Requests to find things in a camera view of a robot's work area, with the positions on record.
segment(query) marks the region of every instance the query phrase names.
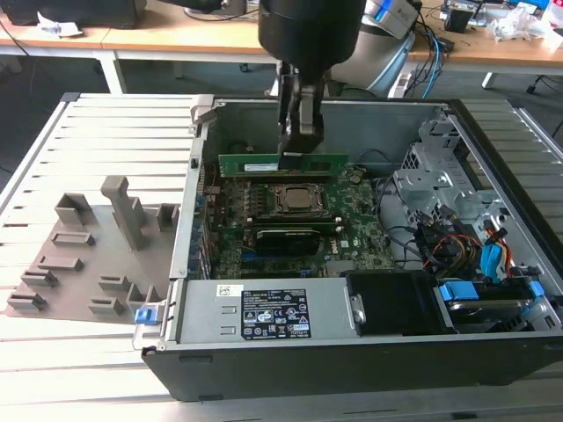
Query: green circuit board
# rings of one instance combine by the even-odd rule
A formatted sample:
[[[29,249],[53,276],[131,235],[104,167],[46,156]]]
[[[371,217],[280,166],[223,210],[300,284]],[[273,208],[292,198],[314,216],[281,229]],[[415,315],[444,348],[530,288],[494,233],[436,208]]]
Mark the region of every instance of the green circuit board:
[[[372,215],[373,192],[370,182],[361,179],[361,172],[347,164],[338,176],[322,183],[291,182],[289,188],[305,186],[311,195],[322,200],[318,215],[337,215],[339,224],[314,222],[308,227],[322,232],[317,253],[286,257],[270,255],[261,257],[252,244],[256,231],[264,229],[256,223],[245,224],[249,211],[248,196],[260,192],[264,197],[260,205],[265,215],[275,214],[276,192],[283,191],[284,184],[278,181],[264,183],[256,178],[222,178],[220,193],[216,198],[211,231],[215,234],[216,256],[213,259],[213,279],[248,278],[293,278],[293,277],[337,277],[346,270],[392,268],[391,249],[384,240],[384,231]],[[270,229],[295,229],[291,220],[268,224]]]

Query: warning label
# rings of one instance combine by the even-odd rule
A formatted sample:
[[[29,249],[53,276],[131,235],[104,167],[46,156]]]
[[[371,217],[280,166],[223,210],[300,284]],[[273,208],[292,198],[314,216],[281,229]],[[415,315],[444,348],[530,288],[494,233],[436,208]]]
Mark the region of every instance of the warning label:
[[[311,320],[304,289],[242,292],[242,336],[245,340],[309,338]]]

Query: cpu socket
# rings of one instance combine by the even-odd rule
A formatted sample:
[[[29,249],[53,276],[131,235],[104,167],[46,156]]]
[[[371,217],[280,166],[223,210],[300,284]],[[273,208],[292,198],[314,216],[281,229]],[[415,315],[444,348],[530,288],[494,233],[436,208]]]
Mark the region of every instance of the cpu socket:
[[[273,186],[275,214],[302,214],[322,212],[321,188],[317,185]]]

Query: gray floor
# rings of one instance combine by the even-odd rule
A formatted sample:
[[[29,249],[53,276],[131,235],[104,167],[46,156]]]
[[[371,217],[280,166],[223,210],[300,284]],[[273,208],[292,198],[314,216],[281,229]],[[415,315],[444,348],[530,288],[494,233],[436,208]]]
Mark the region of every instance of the gray floor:
[[[103,76],[94,71],[94,60],[22,57],[24,71],[0,78],[0,166],[14,171],[35,136],[40,132],[65,91],[108,92]],[[172,76],[169,62],[123,61],[121,64],[130,93],[262,95],[274,80],[274,66],[251,65],[250,73],[242,73],[237,64],[184,63],[184,79]],[[483,74],[445,71],[437,79],[430,98],[512,98],[524,105],[536,120],[551,133],[563,119],[560,95],[563,84],[552,84],[561,92],[543,84],[534,95],[525,92],[534,76],[499,76],[492,90],[480,87]],[[424,92],[422,85],[414,93]],[[364,96],[347,91],[347,96]],[[558,134],[563,142],[563,130]],[[10,178],[0,169],[0,189]]]

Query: black cylinder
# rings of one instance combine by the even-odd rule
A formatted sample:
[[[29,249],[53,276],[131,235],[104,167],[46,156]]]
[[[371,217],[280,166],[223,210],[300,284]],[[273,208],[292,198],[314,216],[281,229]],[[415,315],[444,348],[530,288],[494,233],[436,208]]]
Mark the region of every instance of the black cylinder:
[[[262,0],[259,40],[314,84],[352,55],[366,0]]]

